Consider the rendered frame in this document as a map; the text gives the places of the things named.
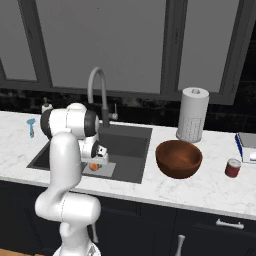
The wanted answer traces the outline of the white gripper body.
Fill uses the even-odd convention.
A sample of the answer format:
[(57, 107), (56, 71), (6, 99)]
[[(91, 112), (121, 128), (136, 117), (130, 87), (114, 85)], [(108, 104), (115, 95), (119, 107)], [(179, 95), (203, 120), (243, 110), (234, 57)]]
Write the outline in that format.
[(100, 165), (107, 165), (109, 163), (109, 155), (105, 154), (103, 157), (96, 156), (94, 158), (88, 158), (88, 163), (96, 163)]

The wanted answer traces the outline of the dark grey sink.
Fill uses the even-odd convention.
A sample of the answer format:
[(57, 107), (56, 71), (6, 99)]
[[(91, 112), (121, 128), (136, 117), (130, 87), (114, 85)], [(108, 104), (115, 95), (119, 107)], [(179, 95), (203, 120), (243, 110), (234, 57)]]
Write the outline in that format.
[(28, 168), (49, 170), (50, 180), (78, 182), (82, 175), (131, 183), (142, 182), (151, 128), (111, 124), (99, 128), (100, 145), (107, 149), (109, 163), (97, 171), (81, 160), (78, 140), (68, 132), (55, 135), (36, 155)]

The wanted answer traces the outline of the dark cupboard door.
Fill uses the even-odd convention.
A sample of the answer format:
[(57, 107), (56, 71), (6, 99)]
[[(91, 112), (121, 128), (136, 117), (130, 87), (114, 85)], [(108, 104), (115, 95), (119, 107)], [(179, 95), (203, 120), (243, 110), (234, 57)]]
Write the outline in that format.
[(102, 256), (170, 256), (176, 210), (97, 196), (96, 222)]
[(59, 248), (59, 223), (35, 213), (35, 201), (45, 190), (45, 187), (0, 181), (1, 249), (52, 256)]

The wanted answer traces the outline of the brown wooden bowl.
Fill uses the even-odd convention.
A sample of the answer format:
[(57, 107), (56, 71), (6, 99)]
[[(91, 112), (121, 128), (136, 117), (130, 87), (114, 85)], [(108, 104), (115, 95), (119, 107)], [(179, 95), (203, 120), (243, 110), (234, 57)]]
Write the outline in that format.
[(155, 158), (163, 174), (174, 179), (186, 179), (197, 172), (203, 156), (201, 151), (189, 142), (168, 140), (157, 146)]

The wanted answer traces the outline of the white soap dispenser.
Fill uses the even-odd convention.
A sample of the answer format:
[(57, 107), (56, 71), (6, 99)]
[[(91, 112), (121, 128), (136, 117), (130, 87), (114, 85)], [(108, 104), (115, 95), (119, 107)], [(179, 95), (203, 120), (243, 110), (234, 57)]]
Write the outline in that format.
[(53, 106), (48, 102), (46, 97), (43, 98), (43, 105), (41, 106), (41, 112), (44, 113), (46, 110), (51, 110)]

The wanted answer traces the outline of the blue brush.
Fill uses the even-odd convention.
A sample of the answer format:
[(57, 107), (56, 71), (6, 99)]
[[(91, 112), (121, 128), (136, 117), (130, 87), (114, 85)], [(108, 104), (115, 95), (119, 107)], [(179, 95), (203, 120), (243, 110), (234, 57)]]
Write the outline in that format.
[(34, 128), (33, 128), (33, 125), (35, 124), (36, 120), (33, 118), (33, 119), (29, 119), (26, 121), (27, 124), (29, 125), (29, 129), (30, 129), (30, 137), (33, 138), (34, 137)]

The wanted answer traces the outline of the white paper towel roll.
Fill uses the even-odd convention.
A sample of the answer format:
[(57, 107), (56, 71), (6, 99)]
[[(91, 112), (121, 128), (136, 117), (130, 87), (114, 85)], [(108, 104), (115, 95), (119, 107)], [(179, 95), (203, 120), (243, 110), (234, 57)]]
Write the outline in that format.
[(180, 114), (176, 137), (179, 140), (197, 143), (202, 138), (209, 92), (198, 87), (182, 90)]

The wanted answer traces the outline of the grey framed window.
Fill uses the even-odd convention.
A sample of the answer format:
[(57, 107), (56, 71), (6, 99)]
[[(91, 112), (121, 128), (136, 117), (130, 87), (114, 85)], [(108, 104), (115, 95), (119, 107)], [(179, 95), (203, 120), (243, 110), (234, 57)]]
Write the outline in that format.
[(233, 104), (256, 0), (0, 0), (0, 88)]

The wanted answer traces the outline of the red can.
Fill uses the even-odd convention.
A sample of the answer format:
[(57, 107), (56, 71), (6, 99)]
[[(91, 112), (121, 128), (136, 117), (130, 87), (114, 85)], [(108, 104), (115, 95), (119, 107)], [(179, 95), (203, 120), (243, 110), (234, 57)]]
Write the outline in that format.
[(237, 159), (231, 158), (227, 161), (225, 174), (228, 177), (235, 178), (241, 168), (241, 162)]

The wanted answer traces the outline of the dark drawer front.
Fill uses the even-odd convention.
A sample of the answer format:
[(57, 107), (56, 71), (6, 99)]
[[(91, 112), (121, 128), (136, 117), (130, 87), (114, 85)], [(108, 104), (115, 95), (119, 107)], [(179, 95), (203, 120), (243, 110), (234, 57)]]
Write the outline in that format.
[[(244, 229), (216, 226), (217, 219), (244, 224)], [(172, 256), (178, 235), (184, 235), (181, 256), (256, 256), (256, 221), (237, 217), (178, 210), (173, 233)]]

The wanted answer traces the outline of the blue and white box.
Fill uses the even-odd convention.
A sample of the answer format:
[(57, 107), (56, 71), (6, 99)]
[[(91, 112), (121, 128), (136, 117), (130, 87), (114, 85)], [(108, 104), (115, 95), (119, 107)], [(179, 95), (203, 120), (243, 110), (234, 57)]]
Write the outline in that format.
[(235, 140), (243, 163), (256, 163), (256, 134), (238, 132)]

